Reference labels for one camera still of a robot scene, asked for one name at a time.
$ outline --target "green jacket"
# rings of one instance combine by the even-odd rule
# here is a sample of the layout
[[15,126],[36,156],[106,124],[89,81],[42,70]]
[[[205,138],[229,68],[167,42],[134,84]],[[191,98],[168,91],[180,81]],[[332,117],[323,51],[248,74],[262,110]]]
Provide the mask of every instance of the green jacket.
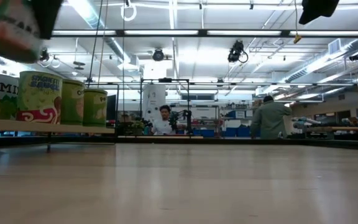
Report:
[[278,139],[281,132],[283,137],[287,136],[283,116],[291,115],[291,108],[282,103],[268,101],[257,109],[252,118],[251,134],[256,135],[260,129],[262,139]]

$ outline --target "person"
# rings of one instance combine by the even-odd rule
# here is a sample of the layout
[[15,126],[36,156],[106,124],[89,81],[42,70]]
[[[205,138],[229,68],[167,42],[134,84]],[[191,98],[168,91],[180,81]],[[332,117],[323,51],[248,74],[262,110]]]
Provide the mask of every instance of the person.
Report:
[[172,130],[169,124],[171,108],[168,105],[161,106],[160,114],[162,119],[153,122],[152,133],[154,133],[154,135],[176,134],[175,130]]
[[257,109],[252,118],[251,138],[255,139],[258,130],[261,139],[279,139],[281,135],[286,138],[283,116],[289,116],[291,113],[291,108],[274,102],[271,96],[266,96],[264,104]]

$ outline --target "blue box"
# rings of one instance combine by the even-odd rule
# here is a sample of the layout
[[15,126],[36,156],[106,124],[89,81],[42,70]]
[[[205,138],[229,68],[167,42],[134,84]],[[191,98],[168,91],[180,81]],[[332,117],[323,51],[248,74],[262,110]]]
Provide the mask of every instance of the blue box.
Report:
[[194,134],[194,135],[201,135],[201,130],[194,129],[194,130],[193,130],[193,134]]
[[214,130],[201,130],[201,135],[206,138],[213,138],[215,137]]
[[235,137],[237,134],[237,128],[226,128],[224,132],[225,137]]
[[237,137],[251,137],[249,128],[239,128],[237,130]]

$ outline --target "white shirt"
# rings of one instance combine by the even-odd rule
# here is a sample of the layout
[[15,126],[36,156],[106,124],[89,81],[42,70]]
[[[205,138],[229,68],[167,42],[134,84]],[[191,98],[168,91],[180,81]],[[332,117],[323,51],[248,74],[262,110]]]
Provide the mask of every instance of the white shirt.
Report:
[[153,122],[152,132],[154,135],[175,134],[175,131],[169,125],[169,121],[163,121],[162,119]]

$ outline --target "black hair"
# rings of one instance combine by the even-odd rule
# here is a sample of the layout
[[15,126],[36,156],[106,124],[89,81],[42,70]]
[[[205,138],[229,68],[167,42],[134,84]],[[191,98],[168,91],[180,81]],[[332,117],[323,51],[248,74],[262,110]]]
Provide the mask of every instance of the black hair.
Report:
[[167,111],[168,111],[169,113],[171,113],[171,107],[169,107],[168,105],[162,105],[162,106],[160,106],[160,111],[162,111],[163,109],[167,109]]
[[264,103],[266,103],[268,101],[274,101],[273,97],[272,96],[265,96]]

